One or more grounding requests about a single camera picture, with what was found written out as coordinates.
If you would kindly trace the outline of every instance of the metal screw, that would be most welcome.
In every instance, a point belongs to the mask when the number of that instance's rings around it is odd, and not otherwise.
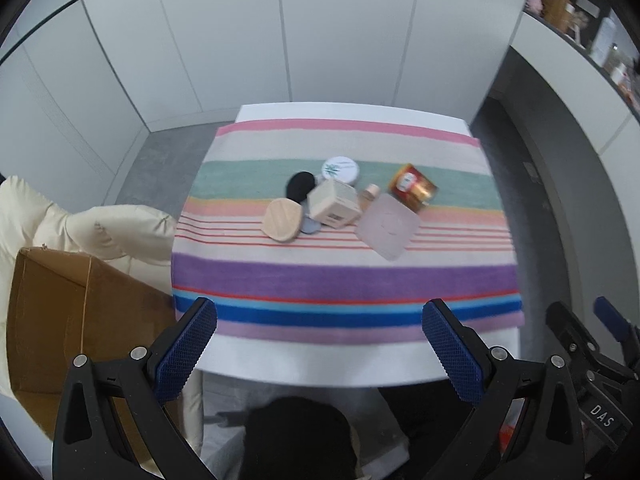
[[[83,366],[85,363],[86,363],[86,355],[84,354],[77,355],[76,358],[74,359],[74,366],[76,368]]]
[[[130,355],[132,359],[135,359],[136,361],[138,361],[139,359],[142,359],[146,355],[146,348],[143,346],[136,346],[131,351]]]
[[[559,355],[552,355],[551,364],[556,368],[562,368],[564,366],[564,359],[562,359]]]
[[[501,346],[494,346],[491,348],[491,355],[498,359],[498,361],[504,361],[509,354]]]

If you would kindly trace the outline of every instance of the black makeup sponge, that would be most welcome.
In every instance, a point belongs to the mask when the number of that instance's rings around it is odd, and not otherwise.
[[[308,171],[300,171],[287,182],[286,197],[293,202],[304,202],[306,196],[316,187],[316,178]]]

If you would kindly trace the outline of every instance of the blue gripper pad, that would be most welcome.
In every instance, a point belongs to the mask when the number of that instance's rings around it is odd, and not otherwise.
[[[607,298],[604,296],[596,298],[593,303],[593,313],[607,327],[607,330],[617,342],[622,343],[628,339],[630,333],[629,322],[609,303]]]
[[[484,395],[482,368],[433,301],[422,308],[422,331],[460,399],[477,406]]]
[[[213,302],[205,300],[156,366],[154,395],[160,404],[180,395],[217,323]]]

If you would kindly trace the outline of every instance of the beige round pad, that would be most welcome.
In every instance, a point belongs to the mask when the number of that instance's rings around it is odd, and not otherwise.
[[[268,206],[262,218],[262,232],[278,242],[289,242],[300,232],[302,206],[288,198],[277,198]]]

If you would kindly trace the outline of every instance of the striped tablecloth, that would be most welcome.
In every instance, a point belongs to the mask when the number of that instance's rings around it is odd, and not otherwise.
[[[358,187],[386,189],[411,162],[439,188],[411,245],[388,262],[354,226],[266,237],[267,204],[298,171],[345,155]],[[443,298],[478,332],[521,325],[516,261],[502,203],[479,141],[431,128],[343,120],[263,120],[220,128],[178,222],[175,306],[207,296],[217,334],[321,345],[420,341],[421,309]]]

